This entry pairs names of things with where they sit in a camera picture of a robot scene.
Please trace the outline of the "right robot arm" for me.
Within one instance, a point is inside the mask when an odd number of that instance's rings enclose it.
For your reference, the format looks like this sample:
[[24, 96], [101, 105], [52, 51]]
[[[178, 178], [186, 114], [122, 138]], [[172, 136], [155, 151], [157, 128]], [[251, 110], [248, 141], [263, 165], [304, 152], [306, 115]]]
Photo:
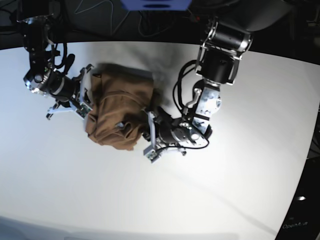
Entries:
[[58, 103], [67, 102], [79, 109], [82, 105], [90, 105], [85, 79], [93, 66], [88, 64], [76, 77], [67, 76], [75, 55], [68, 54], [65, 42], [63, 51], [57, 50], [53, 15], [53, 6], [49, 0], [17, 2], [16, 21], [21, 29], [23, 47], [28, 52], [30, 66], [23, 81], [33, 94], [50, 96]]

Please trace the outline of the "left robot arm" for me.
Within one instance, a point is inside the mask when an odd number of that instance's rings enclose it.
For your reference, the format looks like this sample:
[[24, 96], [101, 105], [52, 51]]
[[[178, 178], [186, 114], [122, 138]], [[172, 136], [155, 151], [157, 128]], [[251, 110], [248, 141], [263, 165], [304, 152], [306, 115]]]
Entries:
[[173, 118], [162, 108], [148, 113], [149, 133], [144, 137], [157, 152], [209, 145], [210, 119], [222, 104], [221, 86], [233, 85], [254, 32], [271, 26], [292, 7], [288, 0], [198, 0], [192, 6], [212, 15], [197, 58], [180, 69], [173, 87], [181, 116]]

